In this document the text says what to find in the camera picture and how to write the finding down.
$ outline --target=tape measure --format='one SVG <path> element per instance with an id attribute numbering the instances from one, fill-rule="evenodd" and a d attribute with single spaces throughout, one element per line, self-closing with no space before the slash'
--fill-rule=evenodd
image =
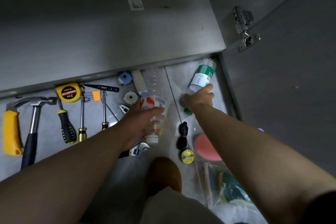
<path id="1" fill-rule="evenodd" d="M 68 83 L 56 88 L 59 98 L 67 103 L 73 103 L 81 99 L 82 90 L 76 82 Z"/>

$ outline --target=plastic bottle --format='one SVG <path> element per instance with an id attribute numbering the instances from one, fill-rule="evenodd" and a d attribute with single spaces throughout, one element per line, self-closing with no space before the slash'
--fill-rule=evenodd
<path id="1" fill-rule="evenodd" d="M 193 95 L 200 89 L 207 86 L 211 82 L 215 70 L 216 70 L 216 62 L 213 59 L 202 59 L 199 62 L 196 73 L 192 78 L 186 93 Z M 183 111 L 187 115 L 193 114 L 193 112 L 191 112 L 187 107 Z"/>
<path id="2" fill-rule="evenodd" d="M 151 119 L 153 131 L 146 136 L 148 144 L 159 142 L 159 132 L 166 118 L 167 108 L 164 100 L 164 89 L 162 87 L 162 71 L 157 68 L 146 70 L 143 80 L 147 86 L 147 92 L 141 94 L 141 110 L 147 110 L 153 107 L 164 107 L 165 111 Z"/>

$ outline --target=metal hinge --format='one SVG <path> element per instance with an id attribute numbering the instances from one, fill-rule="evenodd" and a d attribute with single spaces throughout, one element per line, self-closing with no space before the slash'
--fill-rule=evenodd
<path id="1" fill-rule="evenodd" d="M 260 35 L 250 35 L 248 32 L 254 20 L 251 11 L 243 10 L 241 7 L 235 6 L 232 10 L 232 14 L 237 32 L 243 39 L 243 43 L 238 47 L 238 50 L 242 52 L 256 44 L 260 40 Z"/>

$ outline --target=green bottle cap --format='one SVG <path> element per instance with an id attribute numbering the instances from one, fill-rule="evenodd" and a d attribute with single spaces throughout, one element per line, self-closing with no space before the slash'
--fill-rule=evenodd
<path id="1" fill-rule="evenodd" d="M 186 107 L 186 108 L 183 110 L 183 112 L 184 112 L 185 114 L 187 114 L 187 115 L 192 115 L 192 114 L 193 114 L 193 112 L 190 111 L 188 107 Z"/>

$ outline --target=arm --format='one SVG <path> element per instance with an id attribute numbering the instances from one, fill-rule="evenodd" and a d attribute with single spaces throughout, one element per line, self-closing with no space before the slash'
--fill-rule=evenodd
<path id="1" fill-rule="evenodd" d="M 79 222 L 120 153 L 132 148 L 163 110 L 140 111 L 136 103 L 113 127 L 2 181 L 1 222 Z"/>
<path id="2" fill-rule="evenodd" d="M 298 223 L 336 179 L 292 148 L 212 107 L 212 85 L 185 102 L 227 167 L 269 223 Z"/>

